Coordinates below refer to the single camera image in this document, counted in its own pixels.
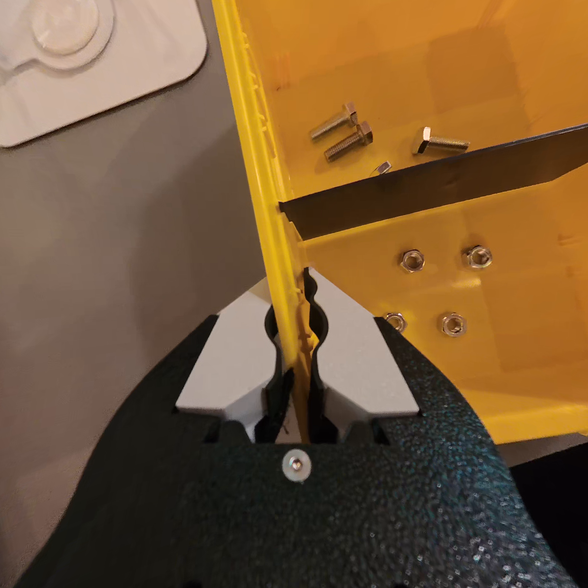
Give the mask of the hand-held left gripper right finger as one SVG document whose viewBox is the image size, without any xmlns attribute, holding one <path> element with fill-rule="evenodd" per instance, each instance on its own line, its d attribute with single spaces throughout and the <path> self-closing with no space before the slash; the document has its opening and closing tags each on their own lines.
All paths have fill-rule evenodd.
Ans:
<svg viewBox="0 0 588 588">
<path fill-rule="evenodd" d="M 316 269 L 305 268 L 303 279 L 309 326 L 318 339 L 307 400 L 309 437 L 342 439 L 357 422 L 417 415 L 376 318 Z"/>
</svg>

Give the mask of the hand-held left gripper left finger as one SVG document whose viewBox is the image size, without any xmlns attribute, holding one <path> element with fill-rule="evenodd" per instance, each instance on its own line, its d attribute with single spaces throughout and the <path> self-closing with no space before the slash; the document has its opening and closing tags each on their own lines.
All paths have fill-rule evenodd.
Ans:
<svg viewBox="0 0 588 588">
<path fill-rule="evenodd" d="M 223 308 L 175 407 L 183 413 L 240 422 L 253 442 L 295 440 L 286 367 L 267 278 Z"/>
</svg>

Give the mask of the yellow plastic bin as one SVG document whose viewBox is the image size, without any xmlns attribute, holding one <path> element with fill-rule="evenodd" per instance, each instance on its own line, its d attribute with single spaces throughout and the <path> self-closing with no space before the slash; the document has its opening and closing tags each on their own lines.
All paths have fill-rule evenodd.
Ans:
<svg viewBox="0 0 588 588">
<path fill-rule="evenodd" d="M 539 185 L 302 240 L 280 202 L 587 124 L 587 1 L 214 1 L 286 364 L 307 383 L 311 266 L 452 381 L 497 444 L 587 435 L 587 164 Z M 354 102 L 373 142 L 310 132 Z M 413 155 L 416 132 L 470 142 Z M 482 245 L 482 270 L 462 254 Z M 408 273 L 402 254 L 424 254 Z M 441 333 L 456 312 L 467 333 Z"/>
</svg>

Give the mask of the black bin divider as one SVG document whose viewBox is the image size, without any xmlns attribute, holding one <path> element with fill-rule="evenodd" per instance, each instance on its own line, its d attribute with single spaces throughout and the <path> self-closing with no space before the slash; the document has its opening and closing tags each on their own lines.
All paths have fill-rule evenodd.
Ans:
<svg viewBox="0 0 588 588">
<path fill-rule="evenodd" d="M 555 180 L 587 164 L 587 124 L 333 187 L 279 210 L 302 240 Z"/>
</svg>

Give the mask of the white plastic blister tray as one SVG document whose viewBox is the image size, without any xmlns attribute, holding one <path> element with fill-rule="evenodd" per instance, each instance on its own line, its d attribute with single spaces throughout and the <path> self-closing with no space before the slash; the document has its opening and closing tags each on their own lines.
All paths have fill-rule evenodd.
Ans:
<svg viewBox="0 0 588 588">
<path fill-rule="evenodd" d="M 1 1 L 1 146 L 183 81 L 207 49 L 196 1 Z"/>
</svg>

